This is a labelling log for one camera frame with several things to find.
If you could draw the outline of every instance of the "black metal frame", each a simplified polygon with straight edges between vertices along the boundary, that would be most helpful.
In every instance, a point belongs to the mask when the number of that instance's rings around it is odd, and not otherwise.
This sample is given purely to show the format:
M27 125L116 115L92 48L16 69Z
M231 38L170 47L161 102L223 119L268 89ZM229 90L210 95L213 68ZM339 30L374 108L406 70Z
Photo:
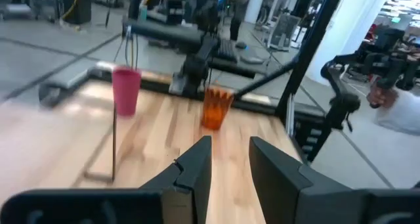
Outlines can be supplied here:
M283 68L276 70L275 72L271 73L270 75L266 76L265 78L256 81L247 87L239 90L236 93L235 101L238 101L241 96L245 95L246 93L251 92L252 90L272 81L280 77L281 75L285 74L286 72L293 70L293 73L290 76L290 79L286 85L286 88L283 92L283 95L275 109L275 115L278 116L283 123L285 123L285 116L287 111L287 100L290 94L296 94L303 77L305 76L306 70L309 67L309 64L314 56L318 45L321 43L322 38L326 32L327 25L333 16L335 9L337 8L340 0L324 0L321 9L318 13L318 17L315 20L313 27L310 30L307 40L301 47L299 54L293 59L292 62L284 66ZM131 0L130 2L130 11L128 15L128 21L124 23L124 29L128 26L135 26L138 20L138 7L140 5L139 0ZM138 34L134 29L132 30L133 34Z
M238 108L250 112L256 112L260 114L266 114L269 116L277 116L281 119L282 123L285 123L286 118L286 112L287 112L287 100L290 95L294 95L302 80L305 76L305 72L310 64L310 61L312 60L312 57L314 56L316 49L318 48L318 45L320 44L322 38L324 37L324 34L326 32L327 25L337 8L340 0L324 0L324 3L318 13L318 17L316 18L316 21L309 33L308 39L305 41L304 45L301 47L301 50L299 51L299 54L293 59L292 62L284 66L283 68L271 73L270 75L266 76L265 78L262 78L259 81L256 81L252 83L251 85L248 85L247 87L239 90L236 95L234 102L232 103L233 108ZM131 4L129 7L129 23L123 25L123 33L126 33L126 27L130 26L130 23L135 23L138 19L138 7L140 4L140 0L130 0ZM283 95L280 99L280 102L277 106L267 105L267 104L261 104L257 102L251 102L246 101L242 99L242 96L244 96L247 93L250 93L252 90L268 83L269 81L272 81L273 79L278 78L279 76L287 73L288 71L293 70L293 73L290 76L290 79L286 85L285 91L283 92ZM62 85L59 85L57 83L46 83L43 86L41 86L39 91L40 100L42 101L44 98L49 97L48 89L55 88L59 89L60 93L57 94L55 97L50 97L47 102L44 102L44 104L47 104L48 106L55 106L61 101L63 101L65 98L72 95L74 91L76 91L79 87L81 87L84 83L87 83L90 79L96 79L101 81L112 81L112 74L109 69L100 69L100 68L93 68L87 71L86 76L82 76L80 79L77 79L73 85L68 85L67 87L64 87ZM168 95L178 96L178 97L186 97L188 99L194 99L203 101L204 100L204 93L198 92L196 95L191 94L181 94L181 95L174 95L169 92L169 84L162 83L158 81L152 81L149 79L142 78L141 80L141 89L153 91L157 93L164 93ZM114 109L114 120L113 120L113 158L112 158L112 174L110 177L103 176L102 174L90 174L86 173L85 177L88 179L96 179L101 181L107 181L107 182L113 182L116 177L116 113ZM299 145L293 140L293 145L297 149L298 153L302 156L302 150L299 147Z

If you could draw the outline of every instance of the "chair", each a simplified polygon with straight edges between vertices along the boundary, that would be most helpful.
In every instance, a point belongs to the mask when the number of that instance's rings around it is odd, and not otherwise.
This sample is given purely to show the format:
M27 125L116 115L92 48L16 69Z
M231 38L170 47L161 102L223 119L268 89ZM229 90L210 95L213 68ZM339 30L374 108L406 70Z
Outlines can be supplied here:
M281 14L273 27L265 29L266 32L262 37L262 42L265 44L265 48L270 54L266 60L266 68L268 68L268 65L272 62L273 53L289 51L292 35L300 20L301 19L296 16Z

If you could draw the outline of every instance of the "white pillar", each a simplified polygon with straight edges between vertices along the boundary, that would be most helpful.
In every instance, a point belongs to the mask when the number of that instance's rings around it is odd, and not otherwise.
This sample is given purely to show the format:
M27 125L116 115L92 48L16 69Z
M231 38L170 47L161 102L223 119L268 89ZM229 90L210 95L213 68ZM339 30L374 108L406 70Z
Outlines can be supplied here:
M271 18L273 18L274 11L277 8L277 3L278 3L278 0L273 0L273 3L272 3L271 8L270 8L270 13L268 13L268 19L269 20L271 20Z
M245 15L246 22L255 24L262 4L263 4L263 0L249 0L247 12Z
M321 67L336 55L357 50L386 0L341 0L306 71L310 79L329 85Z
M286 7L290 12L292 12L293 9L295 8L296 2L297 2L297 0L287 0Z

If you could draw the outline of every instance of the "wooden board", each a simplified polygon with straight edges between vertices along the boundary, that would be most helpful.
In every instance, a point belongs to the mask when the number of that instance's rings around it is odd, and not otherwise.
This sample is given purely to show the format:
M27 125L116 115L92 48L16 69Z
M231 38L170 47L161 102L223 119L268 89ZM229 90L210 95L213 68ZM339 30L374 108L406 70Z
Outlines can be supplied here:
M34 188L74 185L109 125L36 108L0 106L0 205Z
M86 84L71 100L82 101L87 91L109 100L109 83ZM204 135L211 135L212 183L207 212L208 223L264 223L255 191L248 147L250 136L259 136L292 157L297 151L277 118L231 108L219 131L201 126L202 103L149 91L138 94L136 115L117 120L117 177L113 185L82 179L81 188L139 187L165 169ZM89 171L109 173L111 140L94 159Z

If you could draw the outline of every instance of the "white sleeve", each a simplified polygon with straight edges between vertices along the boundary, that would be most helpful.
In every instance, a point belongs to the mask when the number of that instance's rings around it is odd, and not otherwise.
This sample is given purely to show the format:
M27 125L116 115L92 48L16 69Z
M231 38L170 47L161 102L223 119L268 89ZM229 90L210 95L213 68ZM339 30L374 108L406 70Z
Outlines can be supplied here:
M420 135L420 97L396 89L398 98L391 108L378 108L376 123L388 129Z

